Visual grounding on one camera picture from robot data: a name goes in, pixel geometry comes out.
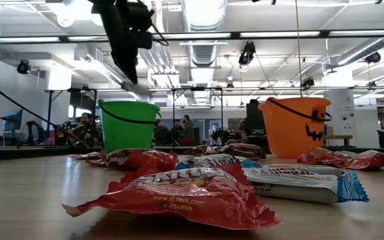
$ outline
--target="desk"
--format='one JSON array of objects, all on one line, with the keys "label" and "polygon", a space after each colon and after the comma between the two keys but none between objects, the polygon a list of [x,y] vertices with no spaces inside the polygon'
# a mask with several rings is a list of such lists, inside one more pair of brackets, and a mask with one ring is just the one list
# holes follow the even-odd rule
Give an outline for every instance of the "desk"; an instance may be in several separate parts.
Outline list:
[{"label": "desk", "polygon": [[324,140],[330,140],[330,139],[343,139],[343,142],[345,146],[349,146],[349,140],[352,139],[352,135],[330,135],[330,136],[324,136]]},{"label": "desk", "polygon": [[[268,159],[261,163],[293,162],[270,155]],[[72,218],[62,209],[62,203],[95,199],[122,176],[120,171],[89,167],[66,156],[0,161],[0,239],[384,239],[384,171],[359,172],[368,203],[322,205],[264,198],[284,224],[254,231],[100,208]]]}]

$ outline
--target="spotlight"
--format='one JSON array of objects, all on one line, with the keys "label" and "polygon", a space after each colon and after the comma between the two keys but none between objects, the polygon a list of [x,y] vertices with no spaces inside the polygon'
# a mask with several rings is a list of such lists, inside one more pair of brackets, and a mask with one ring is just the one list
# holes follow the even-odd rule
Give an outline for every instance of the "spotlight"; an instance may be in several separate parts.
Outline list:
[{"label": "spotlight", "polygon": [[228,83],[226,85],[226,88],[234,88],[233,83]]},{"label": "spotlight", "polygon": [[20,60],[20,64],[17,66],[17,72],[20,74],[30,74],[31,66],[29,60]]},{"label": "spotlight", "polygon": [[380,53],[375,52],[375,53],[371,54],[370,56],[366,57],[364,59],[364,61],[366,63],[370,64],[370,63],[378,63],[378,62],[380,62],[380,59],[381,59]]},{"label": "spotlight", "polygon": [[239,66],[242,67],[250,64],[254,58],[254,53],[256,53],[256,46],[254,46],[254,42],[248,41],[241,52],[241,56],[239,57]]}]

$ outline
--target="candy wrapper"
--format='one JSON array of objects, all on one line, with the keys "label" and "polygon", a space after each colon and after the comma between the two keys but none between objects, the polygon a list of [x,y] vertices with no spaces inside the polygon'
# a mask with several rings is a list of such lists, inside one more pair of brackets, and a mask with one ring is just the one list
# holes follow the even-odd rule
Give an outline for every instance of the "candy wrapper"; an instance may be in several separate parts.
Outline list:
[{"label": "candy wrapper", "polygon": [[224,148],[221,152],[238,157],[245,157],[250,160],[266,159],[266,154],[262,148],[252,144],[246,143],[231,143]]},{"label": "candy wrapper", "polygon": [[168,171],[129,183],[111,183],[108,193],[94,201],[78,207],[63,205],[73,217],[93,207],[182,216],[192,222],[228,229],[256,229],[279,222],[274,212],[253,194],[240,164],[223,169],[196,167]]},{"label": "candy wrapper", "polygon": [[176,166],[176,170],[192,167],[217,167],[238,163],[238,158],[228,154],[216,154],[210,156],[194,157],[187,159]]},{"label": "candy wrapper", "polygon": [[120,149],[107,155],[101,153],[101,156],[106,166],[130,171],[137,170],[147,161],[144,156],[148,156],[150,161],[161,162],[159,165],[161,171],[173,170],[178,160],[177,154],[174,152],[163,153],[152,149]]},{"label": "candy wrapper", "polygon": [[292,174],[292,175],[334,175],[342,176],[344,171],[335,167],[321,165],[304,164],[268,164],[263,167],[264,172],[274,174]]},{"label": "candy wrapper", "polygon": [[257,195],[325,204],[369,200],[356,171],[337,176],[332,167],[266,165],[244,169],[244,174]]},{"label": "candy wrapper", "polygon": [[86,159],[85,163],[92,167],[107,167],[106,163],[102,159]]},{"label": "candy wrapper", "polygon": [[224,146],[207,146],[207,145],[200,145],[193,147],[189,154],[192,156],[204,156],[204,155],[213,155],[213,154],[219,154],[220,149],[224,148]]},{"label": "candy wrapper", "polygon": [[226,146],[200,145],[192,148],[189,152],[192,156],[214,155],[226,153],[232,156],[244,157],[251,160],[266,159],[266,154],[259,146],[246,143],[230,143]]},{"label": "candy wrapper", "polygon": [[384,153],[369,150],[363,153],[332,152],[317,148],[297,158],[298,163],[326,164],[345,169],[379,169],[384,166]]},{"label": "candy wrapper", "polygon": [[92,152],[87,154],[72,154],[69,157],[73,157],[76,160],[90,159],[90,160],[99,160],[101,159],[100,153]]}]

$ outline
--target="computer monitor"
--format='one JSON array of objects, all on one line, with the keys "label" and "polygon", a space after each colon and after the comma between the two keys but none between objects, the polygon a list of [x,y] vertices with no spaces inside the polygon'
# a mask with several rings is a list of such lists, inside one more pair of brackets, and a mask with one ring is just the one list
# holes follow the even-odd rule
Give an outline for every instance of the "computer monitor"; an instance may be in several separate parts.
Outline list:
[{"label": "computer monitor", "polygon": [[14,131],[21,128],[21,118],[23,109],[17,112],[11,112],[5,115],[4,131]]}]

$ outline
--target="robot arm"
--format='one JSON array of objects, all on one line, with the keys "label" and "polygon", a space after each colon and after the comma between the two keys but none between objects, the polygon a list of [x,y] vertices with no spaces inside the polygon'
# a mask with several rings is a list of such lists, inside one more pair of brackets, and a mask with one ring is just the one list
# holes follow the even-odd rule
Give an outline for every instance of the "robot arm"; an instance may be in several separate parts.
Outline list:
[{"label": "robot arm", "polygon": [[152,34],[147,30],[153,25],[153,10],[148,11],[142,2],[127,0],[90,0],[92,13],[101,16],[107,38],[112,48],[114,63],[130,81],[137,84],[138,48],[152,48]]}]

